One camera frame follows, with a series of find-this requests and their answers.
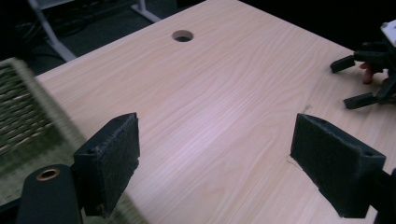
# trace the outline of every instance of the light wood surface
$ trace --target light wood surface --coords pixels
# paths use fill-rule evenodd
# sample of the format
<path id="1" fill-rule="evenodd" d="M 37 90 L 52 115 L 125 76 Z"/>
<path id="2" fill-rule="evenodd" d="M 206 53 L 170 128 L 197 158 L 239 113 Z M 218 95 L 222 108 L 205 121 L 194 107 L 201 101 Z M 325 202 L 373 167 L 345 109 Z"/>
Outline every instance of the light wood surface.
<path id="1" fill-rule="evenodd" d="M 177 30 L 190 42 L 172 39 Z M 297 113 L 388 156 L 391 105 L 347 110 L 352 51 L 234 0 L 209 0 L 38 77 L 84 135 L 137 112 L 141 158 L 127 192 L 150 223 L 373 223 L 340 218 L 289 158 Z"/>

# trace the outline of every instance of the black foam block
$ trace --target black foam block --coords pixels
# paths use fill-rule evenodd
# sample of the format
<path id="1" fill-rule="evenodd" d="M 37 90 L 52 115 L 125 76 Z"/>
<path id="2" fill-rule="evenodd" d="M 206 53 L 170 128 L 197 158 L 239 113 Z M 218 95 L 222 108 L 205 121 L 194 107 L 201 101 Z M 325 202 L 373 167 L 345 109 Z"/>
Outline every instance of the black foam block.
<path id="1" fill-rule="evenodd" d="M 330 124 L 298 114 L 290 154 L 340 217 L 365 217 L 368 184 L 386 157 Z"/>
<path id="2" fill-rule="evenodd" d="M 73 170 L 87 216 L 110 216 L 139 156 L 136 113 L 112 119 L 76 151 Z"/>

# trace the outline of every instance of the woven seat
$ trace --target woven seat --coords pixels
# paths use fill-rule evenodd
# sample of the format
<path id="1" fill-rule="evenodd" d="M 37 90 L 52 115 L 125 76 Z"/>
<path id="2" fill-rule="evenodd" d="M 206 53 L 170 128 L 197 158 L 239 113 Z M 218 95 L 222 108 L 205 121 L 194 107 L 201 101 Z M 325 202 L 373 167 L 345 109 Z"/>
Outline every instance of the woven seat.
<path id="1" fill-rule="evenodd" d="M 35 81 L 24 61 L 0 62 L 0 205 L 21 197 L 23 181 L 52 164 L 73 163 L 85 143 L 62 109 Z M 146 223 L 123 194 L 113 215 L 84 223 Z"/>

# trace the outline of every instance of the black clamp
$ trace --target black clamp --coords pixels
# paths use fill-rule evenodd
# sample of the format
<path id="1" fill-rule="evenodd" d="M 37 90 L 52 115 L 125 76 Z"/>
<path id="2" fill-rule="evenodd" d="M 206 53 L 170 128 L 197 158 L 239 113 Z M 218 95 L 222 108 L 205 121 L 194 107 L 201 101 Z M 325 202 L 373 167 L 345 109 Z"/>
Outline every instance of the black clamp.
<path id="1" fill-rule="evenodd" d="M 0 206 L 0 223 L 82 223 L 109 217 L 139 164 L 136 113 L 112 119 L 74 154 L 25 178 L 22 196 Z"/>
<path id="2" fill-rule="evenodd" d="M 396 223 L 396 169 L 382 170 L 382 153 L 324 119 L 299 114 L 290 155 L 340 217 L 365 218 L 371 205 L 375 224 Z"/>

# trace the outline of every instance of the hole in table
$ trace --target hole in table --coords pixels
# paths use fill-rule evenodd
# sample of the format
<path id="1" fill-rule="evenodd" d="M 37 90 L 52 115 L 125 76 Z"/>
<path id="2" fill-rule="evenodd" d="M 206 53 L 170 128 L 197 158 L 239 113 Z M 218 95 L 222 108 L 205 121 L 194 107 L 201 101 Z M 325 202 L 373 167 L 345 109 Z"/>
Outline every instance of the hole in table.
<path id="1" fill-rule="evenodd" d="M 189 42 L 194 38 L 194 35 L 190 31 L 179 30 L 172 34 L 172 38 L 178 42 Z"/>

